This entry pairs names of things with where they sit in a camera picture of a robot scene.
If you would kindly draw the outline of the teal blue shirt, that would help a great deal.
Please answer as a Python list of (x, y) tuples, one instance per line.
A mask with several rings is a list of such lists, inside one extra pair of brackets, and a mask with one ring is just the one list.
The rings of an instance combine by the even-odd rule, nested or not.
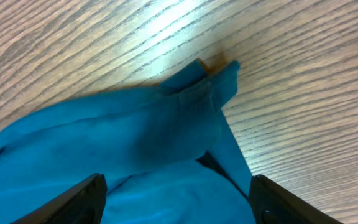
[(253, 223), (251, 173), (223, 115), (240, 65), (64, 101), (0, 132), (0, 223), (99, 173), (103, 223)]

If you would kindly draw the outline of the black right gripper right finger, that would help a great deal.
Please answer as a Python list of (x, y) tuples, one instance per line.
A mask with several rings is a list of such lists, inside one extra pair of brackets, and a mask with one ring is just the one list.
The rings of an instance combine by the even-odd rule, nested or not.
[(251, 179), (249, 203), (260, 224), (342, 224), (264, 175)]

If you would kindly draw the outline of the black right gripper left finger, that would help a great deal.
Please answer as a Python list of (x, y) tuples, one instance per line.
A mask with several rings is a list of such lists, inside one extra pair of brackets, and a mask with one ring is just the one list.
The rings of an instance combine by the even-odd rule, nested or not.
[(106, 193), (104, 175), (93, 174), (14, 224), (100, 224)]

